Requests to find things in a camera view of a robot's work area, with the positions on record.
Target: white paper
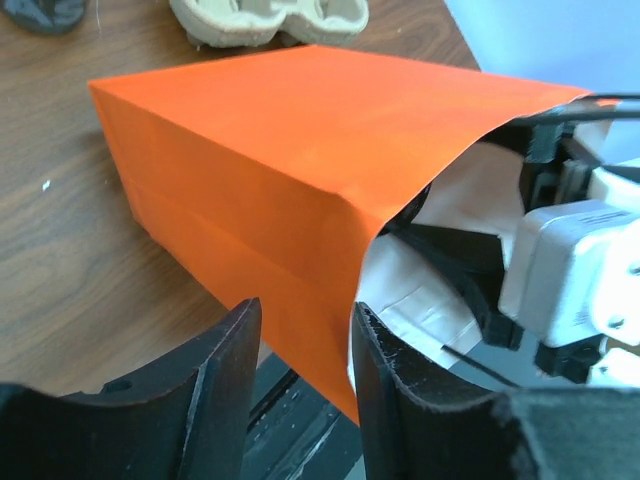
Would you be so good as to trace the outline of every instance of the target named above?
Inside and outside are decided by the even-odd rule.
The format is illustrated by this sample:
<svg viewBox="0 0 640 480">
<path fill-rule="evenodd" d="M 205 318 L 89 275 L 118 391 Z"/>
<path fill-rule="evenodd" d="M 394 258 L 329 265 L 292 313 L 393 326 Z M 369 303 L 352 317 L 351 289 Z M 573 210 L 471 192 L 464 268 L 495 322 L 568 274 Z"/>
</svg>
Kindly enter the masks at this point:
<svg viewBox="0 0 640 480">
<path fill-rule="evenodd" d="M 493 145 L 475 145 L 434 181 L 415 223 L 500 235 L 505 262 L 522 217 L 518 176 L 522 158 Z M 392 235 L 376 239 L 364 262 L 357 301 L 365 302 L 396 336 L 444 368 L 481 340 L 462 298 L 414 250 Z M 348 373 L 355 386 L 349 337 Z"/>
</svg>

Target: wood grain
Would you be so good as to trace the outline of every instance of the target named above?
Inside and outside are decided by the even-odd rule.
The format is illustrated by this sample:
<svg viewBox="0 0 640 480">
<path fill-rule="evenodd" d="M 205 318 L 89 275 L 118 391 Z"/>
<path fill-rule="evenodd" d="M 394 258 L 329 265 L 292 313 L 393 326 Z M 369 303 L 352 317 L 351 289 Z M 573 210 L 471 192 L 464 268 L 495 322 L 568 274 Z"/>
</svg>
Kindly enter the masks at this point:
<svg viewBox="0 0 640 480">
<path fill-rule="evenodd" d="M 370 8 L 352 48 L 475 66 L 442 0 Z M 57 38 L 3 17 L 0 45 L 0 381 L 94 391 L 225 310 L 133 221 L 86 83 L 256 50 L 196 50 L 166 0 L 94 1 Z"/>
</svg>

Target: paper bag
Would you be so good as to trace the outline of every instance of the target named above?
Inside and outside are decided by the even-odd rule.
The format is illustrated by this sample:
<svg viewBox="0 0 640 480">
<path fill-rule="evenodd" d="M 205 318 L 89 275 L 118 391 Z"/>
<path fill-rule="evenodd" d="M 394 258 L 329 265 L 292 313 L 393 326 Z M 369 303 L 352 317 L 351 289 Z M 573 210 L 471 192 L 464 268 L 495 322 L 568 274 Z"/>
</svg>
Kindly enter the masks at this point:
<svg viewBox="0 0 640 480">
<path fill-rule="evenodd" d="M 383 225 L 479 137 L 585 92 L 303 47 L 90 83 L 131 209 L 352 420 L 347 342 Z"/>
</svg>

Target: cardboard egg carton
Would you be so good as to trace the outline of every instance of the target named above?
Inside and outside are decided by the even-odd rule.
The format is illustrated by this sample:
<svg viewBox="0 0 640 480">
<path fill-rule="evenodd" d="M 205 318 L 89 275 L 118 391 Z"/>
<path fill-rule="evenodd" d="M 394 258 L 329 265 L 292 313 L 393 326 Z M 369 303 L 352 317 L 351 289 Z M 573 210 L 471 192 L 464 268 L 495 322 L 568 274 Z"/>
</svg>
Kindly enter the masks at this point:
<svg viewBox="0 0 640 480">
<path fill-rule="evenodd" d="M 278 31 L 295 40 L 340 46 L 367 25 L 367 0 L 170 0 L 195 45 L 254 47 Z"/>
</svg>

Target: wire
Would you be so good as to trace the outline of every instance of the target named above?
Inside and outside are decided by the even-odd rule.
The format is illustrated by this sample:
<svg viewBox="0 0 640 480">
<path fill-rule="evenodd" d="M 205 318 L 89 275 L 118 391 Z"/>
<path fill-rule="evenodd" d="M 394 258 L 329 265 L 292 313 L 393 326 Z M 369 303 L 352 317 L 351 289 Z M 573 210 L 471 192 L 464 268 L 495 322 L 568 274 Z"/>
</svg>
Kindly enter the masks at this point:
<svg viewBox="0 0 640 480">
<path fill-rule="evenodd" d="M 514 126 L 559 125 L 566 122 L 600 122 L 602 120 L 640 120 L 640 110 L 602 109 L 593 112 L 540 113 L 515 118 L 509 124 Z"/>
<path fill-rule="evenodd" d="M 492 370 L 491 368 L 489 368 L 489 367 L 487 367 L 485 365 L 482 365 L 480 362 L 474 360 L 471 357 L 468 357 L 464 353 L 460 353 L 459 351 L 451 348 L 448 345 L 443 345 L 442 346 L 442 350 L 444 350 L 447 353 L 450 353 L 454 357 L 458 358 L 458 360 L 462 360 L 464 363 L 468 364 L 469 366 L 477 368 L 482 373 L 485 373 L 485 374 L 489 375 L 491 378 L 493 378 L 494 380 L 497 380 L 498 382 L 502 383 L 503 385 L 506 385 L 507 387 L 520 388 L 520 385 L 518 385 L 517 383 L 512 382 L 508 378 L 503 377 L 502 375 L 500 375 L 495 370 Z"/>
<path fill-rule="evenodd" d="M 640 101 L 640 93 L 598 93 L 596 95 L 587 95 L 581 97 L 580 100 L 632 100 Z"/>
</svg>

